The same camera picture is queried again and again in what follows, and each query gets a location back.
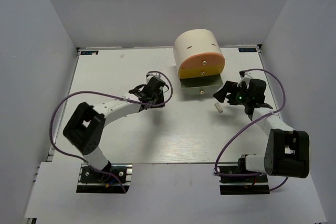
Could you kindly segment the yellow drawer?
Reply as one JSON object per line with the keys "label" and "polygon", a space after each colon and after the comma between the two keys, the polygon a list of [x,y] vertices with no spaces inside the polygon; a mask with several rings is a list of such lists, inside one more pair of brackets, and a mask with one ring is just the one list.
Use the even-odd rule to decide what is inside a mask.
{"label": "yellow drawer", "polygon": [[178,76],[180,79],[190,79],[205,76],[214,76],[221,74],[225,65],[212,65],[206,66],[202,65],[195,68],[180,68],[178,71]]}

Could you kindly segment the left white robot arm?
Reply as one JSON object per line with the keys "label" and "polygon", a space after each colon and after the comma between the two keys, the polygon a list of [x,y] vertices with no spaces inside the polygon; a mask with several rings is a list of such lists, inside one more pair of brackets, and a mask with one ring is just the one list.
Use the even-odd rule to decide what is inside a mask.
{"label": "left white robot arm", "polygon": [[111,163],[99,147],[104,128],[123,117],[143,110],[163,107],[163,89],[166,83],[159,77],[148,77],[141,84],[128,91],[120,100],[114,98],[98,105],[80,103],[68,123],[64,137],[81,153],[93,168],[93,176],[101,182],[110,178]]}

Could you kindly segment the orange top drawer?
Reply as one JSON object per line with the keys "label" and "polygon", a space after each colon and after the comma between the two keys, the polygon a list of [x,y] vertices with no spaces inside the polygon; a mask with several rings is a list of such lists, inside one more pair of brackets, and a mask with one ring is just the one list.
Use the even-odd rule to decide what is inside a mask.
{"label": "orange top drawer", "polygon": [[180,68],[196,68],[201,66],[223,66],[225,58],[222,54],[216,52],[206,52],[188,57],[183,60]]}

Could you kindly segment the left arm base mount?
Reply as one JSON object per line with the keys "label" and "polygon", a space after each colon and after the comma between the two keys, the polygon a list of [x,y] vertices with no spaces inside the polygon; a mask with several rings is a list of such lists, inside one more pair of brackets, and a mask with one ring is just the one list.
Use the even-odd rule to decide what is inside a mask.
{"label": "left arm base mount", "polygon": [[125,190],[122,189],[120,183],[113,177],[106,174],[97,173],[88,165],[82,164],[76,193],[82,194],[123,194],[127,192],[131,185],[132,164],[113,164],[110,173],[116,176],[123,184]]}

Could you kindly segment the grey-green bottom drawer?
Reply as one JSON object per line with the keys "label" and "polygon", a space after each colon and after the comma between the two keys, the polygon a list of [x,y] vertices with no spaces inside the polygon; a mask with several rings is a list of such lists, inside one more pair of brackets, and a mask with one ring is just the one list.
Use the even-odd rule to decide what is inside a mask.
{"label": "grey-green bottom drawer", "polygon": [[213,95],[223,85],[219,74],[180,79],[181,90],[187,95]]}

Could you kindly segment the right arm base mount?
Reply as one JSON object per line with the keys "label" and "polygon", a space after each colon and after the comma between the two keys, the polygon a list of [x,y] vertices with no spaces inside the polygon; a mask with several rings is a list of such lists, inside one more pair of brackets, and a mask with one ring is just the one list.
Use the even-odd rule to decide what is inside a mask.
{"label": "right arm base mount", "polygon": [[[214,169],[214,175],[225,174],[252,174],[242,170],[237,164],[219,165]],[[221,195],[266,195],[270,194],[268,178],[266,175],[260,176],[219,176],[219,189]]]}

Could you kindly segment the grey eraser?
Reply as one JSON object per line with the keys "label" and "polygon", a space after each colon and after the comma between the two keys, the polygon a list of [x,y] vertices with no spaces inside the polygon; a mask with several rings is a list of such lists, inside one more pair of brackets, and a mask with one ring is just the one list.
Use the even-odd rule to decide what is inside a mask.
{"label": "grey eraser", "polygon": [[219,113],[223,113],[223,108],[222,108],[222,106],[218,102],[215,103],[215,108],[217,109],[217,111]]}

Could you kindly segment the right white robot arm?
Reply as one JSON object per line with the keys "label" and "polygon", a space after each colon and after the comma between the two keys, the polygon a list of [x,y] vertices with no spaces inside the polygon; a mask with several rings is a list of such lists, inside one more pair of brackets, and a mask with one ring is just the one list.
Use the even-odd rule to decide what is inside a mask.
{"label": "right white robot arm", "polygon": [[215,174],[223,177],[239,177],[247,182],[260,174],[270,176],[306,178],[310,167],[310,140],[305,131],[296,131],[284,123],[265,103],[266,82],[260,79],[246,80],[239,83],[226,81],[214,93],[213,97],[220,103],[244,106],[245,114],[251,120],[250,125],[257,124],[268,137],[263,155],[244,154],[238,160],[238,168],[233,173]]}

